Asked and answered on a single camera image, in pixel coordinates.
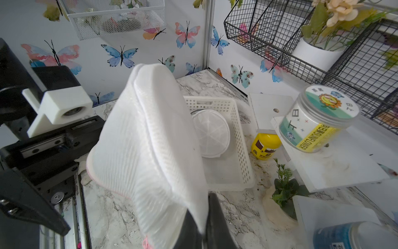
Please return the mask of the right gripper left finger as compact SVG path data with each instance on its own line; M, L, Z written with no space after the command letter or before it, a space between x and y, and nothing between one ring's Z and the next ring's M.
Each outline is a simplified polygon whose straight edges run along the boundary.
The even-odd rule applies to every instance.
M189 211L186 212L178 239L173 249L202 249L203 236Z

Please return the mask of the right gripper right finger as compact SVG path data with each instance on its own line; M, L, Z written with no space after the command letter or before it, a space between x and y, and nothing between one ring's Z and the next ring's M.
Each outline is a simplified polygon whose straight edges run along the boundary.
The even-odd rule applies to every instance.
M206 224L206 248L237 249L216 193L209 193L208 204L209 212Z

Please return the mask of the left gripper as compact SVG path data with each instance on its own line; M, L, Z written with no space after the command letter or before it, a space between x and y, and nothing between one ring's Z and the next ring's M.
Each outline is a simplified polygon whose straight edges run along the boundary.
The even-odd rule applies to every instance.
M1 211L9 218L67 235L70 226L46 199L75 194L77 159L98 142L104 123L94 116L3 147Z

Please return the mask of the white mesh laundry bag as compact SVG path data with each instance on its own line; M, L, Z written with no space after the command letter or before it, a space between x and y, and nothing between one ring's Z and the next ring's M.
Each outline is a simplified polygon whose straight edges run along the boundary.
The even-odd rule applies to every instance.
M179 86L162 64L139 64L87 158L101 187L132 201L154 249L175 246L187 213L206 231L208 187L199 139Z

